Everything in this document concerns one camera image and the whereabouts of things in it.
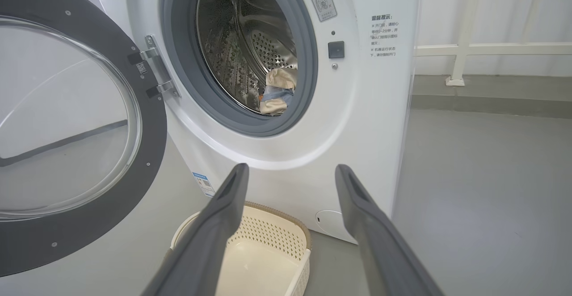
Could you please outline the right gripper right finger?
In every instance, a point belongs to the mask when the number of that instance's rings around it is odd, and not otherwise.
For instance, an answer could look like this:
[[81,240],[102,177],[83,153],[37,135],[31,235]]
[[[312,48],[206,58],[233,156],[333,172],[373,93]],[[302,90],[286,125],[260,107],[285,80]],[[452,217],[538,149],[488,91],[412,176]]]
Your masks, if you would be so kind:
[[348,165],[336,167],[335,184],[345,228],[359,246],[370,295],[441,296],[441,288]]

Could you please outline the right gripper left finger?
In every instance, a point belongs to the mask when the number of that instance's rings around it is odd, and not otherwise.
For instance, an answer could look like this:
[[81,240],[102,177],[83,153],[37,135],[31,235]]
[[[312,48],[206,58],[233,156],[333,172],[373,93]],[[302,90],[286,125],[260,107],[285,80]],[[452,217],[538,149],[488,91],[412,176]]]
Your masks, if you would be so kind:
[[180,236],[143,296],[214,296],[227,240],[242,219],[249,166],[237,164]]

